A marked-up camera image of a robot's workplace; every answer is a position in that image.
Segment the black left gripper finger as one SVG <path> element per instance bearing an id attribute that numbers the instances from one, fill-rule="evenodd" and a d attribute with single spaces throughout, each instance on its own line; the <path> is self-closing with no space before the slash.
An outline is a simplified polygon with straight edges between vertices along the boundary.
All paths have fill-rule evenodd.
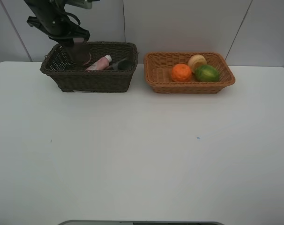
<path id="1" fill-rule="evenodd" d="M 87 42 L 88 42 L 88 41 L 87 41 L 85 38 L 81 38 L 81 44 L 82 44 L 82 45 L 86 45 Z"/>
<path id="2" fill-rule="evenodd" d="M 59 39 L 58 43 L 66 49 L 72 49 L 75 45 L 73 38 Z"/>

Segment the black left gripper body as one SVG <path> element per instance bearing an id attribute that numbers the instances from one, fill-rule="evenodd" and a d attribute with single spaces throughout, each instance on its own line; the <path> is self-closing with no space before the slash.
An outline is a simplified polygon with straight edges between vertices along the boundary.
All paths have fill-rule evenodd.
<path id="1" fill-rule="evenodd" d="M 45 16 L 29 16 L 27 24 L 37 28 L 56 42 L 67 38 L 85 38 L 88 41 L 90 38 L 90 32 L 80 26 L 80 20 L 72 13 L 59 11 L 54 19 L 46 19 Z"/>

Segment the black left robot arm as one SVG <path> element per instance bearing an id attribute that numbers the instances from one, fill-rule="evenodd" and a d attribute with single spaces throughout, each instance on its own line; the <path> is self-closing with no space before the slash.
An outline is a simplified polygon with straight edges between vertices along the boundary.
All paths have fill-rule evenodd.
<path id="1" fill-rule="evenodd" d="M 90 32 L 81 27 L 77 16 L 66 12 L 65 5 L 91 9 L 92 0 L 26 0 L 25 3 L 34 13 L 28 17 L 27 24 L 49 39 L 65 47 L 73 47 L 75 38 L 89 40 Z"/>

